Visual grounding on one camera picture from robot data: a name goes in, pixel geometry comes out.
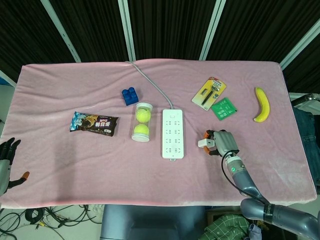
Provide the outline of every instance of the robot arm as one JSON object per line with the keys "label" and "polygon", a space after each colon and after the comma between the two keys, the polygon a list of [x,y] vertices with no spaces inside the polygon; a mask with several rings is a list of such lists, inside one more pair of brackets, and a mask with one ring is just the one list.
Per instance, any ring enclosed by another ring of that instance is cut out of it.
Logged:
{"label": "robot arm", "polygon": [[27,171],[20,179],[10,181],[11,165],[20,142],[21,140],[15,141],[13,137],[0,144],[0,196],[5,194],[8,189],[24,183],[28,179],[29,172]]}
{"label": "robot arm", "polygon": [[223,166],[223,164],[225,164],[232,176],[234,184],[225,175],[227,180],[230,181],[242,195],[251,197],[241,202],[240,209],[243,216],[251,220],[265,221],[281,229],[312,240],[320,240],[320,211],[318,213],[318,219],[316,219],[309,213],[287,206],[269,203],[250,177],[241,158],[237,156],[239,149],[232,134],[224,130],[208,130],[204,137],[206,142],[210,142],[211,140],[211,146],[216,145],[216,150],[210,151],[206,146],[201,146],[204,140],[199,141],[198,146],[204,147],[205,151],[210,155],[222,156],[222,171],[225,174]]}

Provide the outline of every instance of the gray cable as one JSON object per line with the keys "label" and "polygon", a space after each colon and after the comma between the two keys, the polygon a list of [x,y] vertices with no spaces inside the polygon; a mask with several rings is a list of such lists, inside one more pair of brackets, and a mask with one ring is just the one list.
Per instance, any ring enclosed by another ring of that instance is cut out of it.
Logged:
{"label": "gray cable", "polygon": [[147,79],[149,81],[149,83],[151,83],[163,96],[164,98],[168,101],[168,103],[170,104],[170,109],[175,109],[174,105],[172,104],[172,102],[170,101],[170,99],[168,98],[168,96],[154,83],[154,81],[152,81],[147,75],[145,75],[145,73],[143,71],[141,71],[137,65],[135,65],[133,62],[130,61],[126,61],[126,63],[131,64],[132,66],[134,66],[139,73],[141,73],[142,76],[145,77],[145,79]]}

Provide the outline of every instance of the tennis ball container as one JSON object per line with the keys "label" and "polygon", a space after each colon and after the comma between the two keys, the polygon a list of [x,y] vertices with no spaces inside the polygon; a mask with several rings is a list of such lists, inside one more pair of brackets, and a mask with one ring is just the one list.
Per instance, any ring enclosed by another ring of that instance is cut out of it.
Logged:
{"label": "tennis ball container", "polygon": [[132,140],[137,142],[149,142],[151,112],[153,106],[146,102],[140,102],[135,106],[135,122]]}

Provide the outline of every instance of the tennis ball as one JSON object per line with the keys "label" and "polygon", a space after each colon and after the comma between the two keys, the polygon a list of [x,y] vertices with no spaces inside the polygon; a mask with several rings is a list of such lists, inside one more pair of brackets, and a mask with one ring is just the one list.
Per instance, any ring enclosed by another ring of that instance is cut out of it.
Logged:
{"label": "tennis ball", "polygon": [[149,128],[144,124],[138,124],[135,126],[133,133],[149,135]]}
{"label": "tennis ball", "polygon": [[135,117],[140,123],[144,124],[149,122],[151,118],[151,112],[147,108],[140,108],[138,109],[138,111],[136,111]]}

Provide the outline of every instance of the robot finger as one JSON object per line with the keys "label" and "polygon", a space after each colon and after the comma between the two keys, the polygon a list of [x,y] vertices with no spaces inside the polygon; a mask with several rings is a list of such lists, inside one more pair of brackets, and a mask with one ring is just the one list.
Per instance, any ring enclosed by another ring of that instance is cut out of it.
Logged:
{"label": "robot finger", "polygon": [[14,157],[15,157],[15,153],[16,153],[17,146],[18,146],[20,143],[21,143],[21,140],[20,140],[20,139],[17,140],[17,141],[15,141],[15,142],[11,145],[11,147],[10,147],[8,153],[7,153],[6,159],[8,159],[8,160],[10,161],[10,165],[12,165],[12,162],[13,162]]}
{"label": "robot finger", "polygon": [[1,153],[0,153],[0,160],[6,159],[8,155],[9,148],[11,144],[15,141],[15,138],[12,137],[8,141],[6,141],[2,147]]}
{"label": "robot finger", "polygon": [[30,174],[30,172],[26,171],[26,172],[22,175],[22,177],[21,177],[20,179],[15,180],[15,181],[9,181],[8,189],[11,189],[11,188],[13,188],[13,187],[15,187],[15,186],[18,186],[18,185],[20,185],[20,184],[23,184],[23,183],[28,179],[29,174]]}
{"label": "robot finger", "polygon": [[4,146],[5,146],[5,143],[6,143],[6,142],[3,142],[3,143],[0,144],[0,155],[1,155],[1,153],[2,153],[2,149],[3,149]]}

